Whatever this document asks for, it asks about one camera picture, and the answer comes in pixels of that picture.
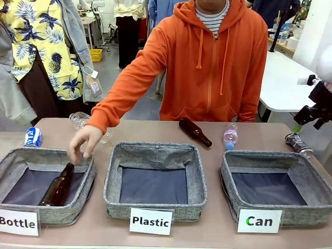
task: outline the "hoodie zipper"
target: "hoodie zipper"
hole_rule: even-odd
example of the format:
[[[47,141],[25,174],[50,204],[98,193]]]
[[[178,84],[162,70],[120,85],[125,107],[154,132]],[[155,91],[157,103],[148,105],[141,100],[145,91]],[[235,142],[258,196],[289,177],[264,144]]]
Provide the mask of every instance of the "hoodie zipper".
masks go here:
[[[211,88],[212,88],[213,72],[214,72],[214,67],[215,67],[215,63],[216,63],[217,41],[218,41],[218,34],[213,35],[212,67],[211,67],[211,73],[209,76],[209,88],[207,91],[207,107],[206,107],[207,113],[209,112],[210,107],[211,107]]]

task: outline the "white label card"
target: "white label card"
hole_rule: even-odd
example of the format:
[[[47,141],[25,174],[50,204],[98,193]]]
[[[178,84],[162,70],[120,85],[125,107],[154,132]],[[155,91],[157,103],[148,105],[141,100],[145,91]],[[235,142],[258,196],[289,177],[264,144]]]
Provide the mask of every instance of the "white label card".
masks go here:
[[[37,213],[0,209],[0,232],[39,236]]]
[[[241,209],[238,232],[278,233],[282,210]]]
[[[170,235],[172,215],[172,212],[131,209],[129,231]]]

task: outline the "crushed can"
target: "crushed can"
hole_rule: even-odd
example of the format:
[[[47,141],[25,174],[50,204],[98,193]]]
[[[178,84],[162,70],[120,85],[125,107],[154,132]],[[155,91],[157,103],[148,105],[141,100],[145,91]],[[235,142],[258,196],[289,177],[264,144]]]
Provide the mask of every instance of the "crushed can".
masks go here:
[[[25,133],[25,147],[40,147],[43,142],[43,135],[40,129],[30,127]]]
[[[294,152],[302,154],[307,158],[313,155],[313,149],[306,145],[296,132],[292,132],[285,137],[285,142],[293,148]]]

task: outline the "white wall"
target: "white wall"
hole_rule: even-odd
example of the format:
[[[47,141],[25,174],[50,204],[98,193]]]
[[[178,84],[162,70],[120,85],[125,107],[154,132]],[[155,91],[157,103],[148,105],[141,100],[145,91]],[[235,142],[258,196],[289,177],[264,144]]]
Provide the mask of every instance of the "white wall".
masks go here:
[[[316,71],[322,52],[332,45],[332,1],[312,0],[293,60]]]
[[[116,19],[114,18],[114,1],[113,0],[105,0],[105,7],[99,8],[102,11],[102,20],[104,24],[104,33],[109,31],[108,25],[115,25]]]

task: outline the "beer bottle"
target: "beer bottle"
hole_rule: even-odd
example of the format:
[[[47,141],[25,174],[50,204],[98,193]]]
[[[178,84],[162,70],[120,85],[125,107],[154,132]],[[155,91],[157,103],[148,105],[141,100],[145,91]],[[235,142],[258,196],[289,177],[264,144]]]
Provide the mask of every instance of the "beer bottle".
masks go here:
[[[189,118],[182,118],[178,125],[185,133],[187,133],[187,135],[201,142],[206,147],[211,147],[212,142],[203,134],[202,129],[194,124]]]
[[[68,163],[60,176],[55,178],[48,187],[39,206],[63,206],[70,192],[74,174],[74,165]]]

